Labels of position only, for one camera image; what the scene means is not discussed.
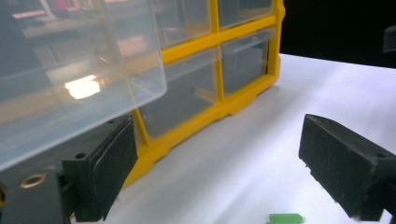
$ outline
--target yellow base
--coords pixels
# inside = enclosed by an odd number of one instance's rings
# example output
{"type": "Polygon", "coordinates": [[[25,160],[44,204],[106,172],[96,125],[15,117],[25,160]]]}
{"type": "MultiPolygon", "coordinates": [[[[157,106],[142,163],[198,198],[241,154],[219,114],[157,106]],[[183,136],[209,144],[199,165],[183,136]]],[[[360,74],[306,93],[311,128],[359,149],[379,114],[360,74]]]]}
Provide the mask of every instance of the yellow base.
{"type": "Polygon", "coordinates": [[[152,140],[149,138],[139,109],[133,111],[136,127],[139,131],[141,143],[137,149],[138,161],[124,183],[124,187],[130,185],[136,179],[149,172],[154,163],[164,157],[172,147],[186,140],[188,137],[202,130],[215,120],[223,119],[228,115],[238,113],[251,104],[256,96],[273,85],[279,76],[280,37],[281,22],[285,16],[283,0],[274,1],[272,14],[225,30],[219,28],[218,1],[210,1],[213,32],[209,35],[196,38],[186,43],[163,50],[165,64],[191,56],[204,49],[219,46],[226,41],[255,33],[256,31],[275,27],[276,37],[270,40],[268,51],[267,74],[247,84],[243,89],[231,94],[224,95],[221,62],[217,61],[217,87],[218,101],[204,112],[184,122],[163,136],[152,140]]]}

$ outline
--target dark background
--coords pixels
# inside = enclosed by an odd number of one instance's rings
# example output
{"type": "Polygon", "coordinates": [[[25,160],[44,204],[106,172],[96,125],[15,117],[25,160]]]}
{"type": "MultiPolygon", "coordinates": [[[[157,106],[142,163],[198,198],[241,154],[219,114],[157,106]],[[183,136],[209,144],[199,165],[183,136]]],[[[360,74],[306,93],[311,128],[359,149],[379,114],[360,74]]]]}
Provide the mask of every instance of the dark background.
{"type": "Polygon", "coordinates": [[[384,30],[396,25],[396,0],[284,0],[281,52],[396,68],[383,53],[384,30]]]}

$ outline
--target translucent plastic container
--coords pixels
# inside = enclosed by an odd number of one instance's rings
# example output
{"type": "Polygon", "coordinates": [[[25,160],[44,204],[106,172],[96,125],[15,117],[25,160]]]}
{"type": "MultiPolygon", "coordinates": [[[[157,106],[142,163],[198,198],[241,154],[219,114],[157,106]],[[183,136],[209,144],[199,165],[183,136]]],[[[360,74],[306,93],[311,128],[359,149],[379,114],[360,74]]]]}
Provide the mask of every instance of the translucent plastic container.
{"type": "Polygon", "coordinates": [[[273,4],[273,0],[218,1],[219,23],[221,29],[266,16],[271,13],[273,4]]]}
{"type": "Polygon", "coordinates": [[[221,45],[226,94],[238,91],[249,82],[266,75],[269,39],[275,34],[276,30],[269,28],[221,45]]]}
{"type": "Polygon", "coordinates": [[[139,108],[148,135],[157,138],[217,101],[216,49],[165,67],[167,93],[139,108]]]}
{"type": "Polygon", "coordinates": [[[61,3],[0,1],[0,170],[166,91],[149,0],[61,3]]]}
{"type": "Polygon", "coordinates": [[[162,48],[211,31],[210,0],[152,0],[162,48]]]}

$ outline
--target table surface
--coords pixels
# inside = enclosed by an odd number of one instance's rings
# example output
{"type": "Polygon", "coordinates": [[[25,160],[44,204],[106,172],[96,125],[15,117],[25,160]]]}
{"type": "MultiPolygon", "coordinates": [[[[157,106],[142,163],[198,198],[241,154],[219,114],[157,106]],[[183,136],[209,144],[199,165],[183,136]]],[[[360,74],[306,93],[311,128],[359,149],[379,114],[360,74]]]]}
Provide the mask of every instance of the table surface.
{"type": "MultiPolygon", "coordinates": [[[[120,193],[106,224],[263,224],[272,213],[357,223],[298,158],[304,115],[334,119],[396,153],[396,70],[281,58],[272,88],[175,147],[120,193]]],[[[384,212],[380,223],[389,221],[384,212]]]]}

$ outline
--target green object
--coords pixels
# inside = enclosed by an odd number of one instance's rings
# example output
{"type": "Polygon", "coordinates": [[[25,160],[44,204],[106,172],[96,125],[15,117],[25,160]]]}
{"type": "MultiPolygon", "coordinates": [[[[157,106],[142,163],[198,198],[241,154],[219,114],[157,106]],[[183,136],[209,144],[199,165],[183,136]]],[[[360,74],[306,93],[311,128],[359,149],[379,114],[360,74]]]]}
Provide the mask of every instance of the green object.
{"type": "Polygon", "coordinates": [[[271,214],[270,224],[299,224],[304,222],[304,217],[299,214],[271,214]]]}

